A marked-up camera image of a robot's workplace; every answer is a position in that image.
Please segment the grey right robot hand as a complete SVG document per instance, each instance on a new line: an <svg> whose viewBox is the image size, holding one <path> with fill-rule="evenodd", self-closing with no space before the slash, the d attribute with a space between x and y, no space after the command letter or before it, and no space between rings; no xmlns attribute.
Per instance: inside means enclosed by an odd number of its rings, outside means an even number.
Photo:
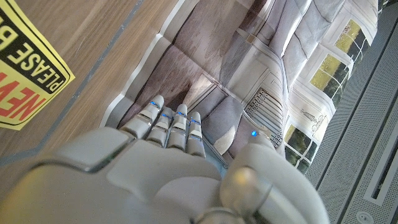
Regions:
<svg viewBox="0 0 398 224"><path fill-rule="evenodd" d="M198 113L152 101L121 129L40 157L1 201L2 223L328 223L311 183L252 132L225 175Z"/></svg>

